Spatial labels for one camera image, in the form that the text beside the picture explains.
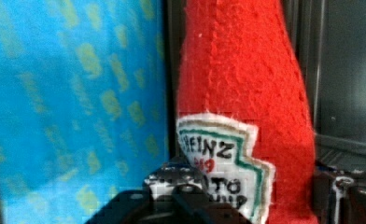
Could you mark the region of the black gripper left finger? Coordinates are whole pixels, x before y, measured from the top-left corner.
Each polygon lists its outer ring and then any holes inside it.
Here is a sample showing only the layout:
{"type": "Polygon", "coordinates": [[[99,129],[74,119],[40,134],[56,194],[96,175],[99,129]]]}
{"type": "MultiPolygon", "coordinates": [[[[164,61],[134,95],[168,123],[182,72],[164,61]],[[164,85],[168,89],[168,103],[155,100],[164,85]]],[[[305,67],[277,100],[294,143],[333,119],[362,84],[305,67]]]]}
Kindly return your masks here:
{"type": "Polygon", "coordinates": [[[174,158],[150,173],[143,188],[119,193],[85,224],[252,224],[206,190],[203,174],[174,158]]]}

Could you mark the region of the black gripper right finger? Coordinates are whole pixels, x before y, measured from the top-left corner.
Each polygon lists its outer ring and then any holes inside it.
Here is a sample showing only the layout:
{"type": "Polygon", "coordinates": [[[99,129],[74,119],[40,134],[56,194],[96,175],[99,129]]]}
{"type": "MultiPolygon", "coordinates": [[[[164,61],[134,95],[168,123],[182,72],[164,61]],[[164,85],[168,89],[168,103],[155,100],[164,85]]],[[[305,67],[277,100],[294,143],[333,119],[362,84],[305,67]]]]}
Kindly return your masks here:
{"type": "Polygon", "coordinates": [[[312,207],[319,224],[366,224],[366,172],[317,161],[312,207]]]}

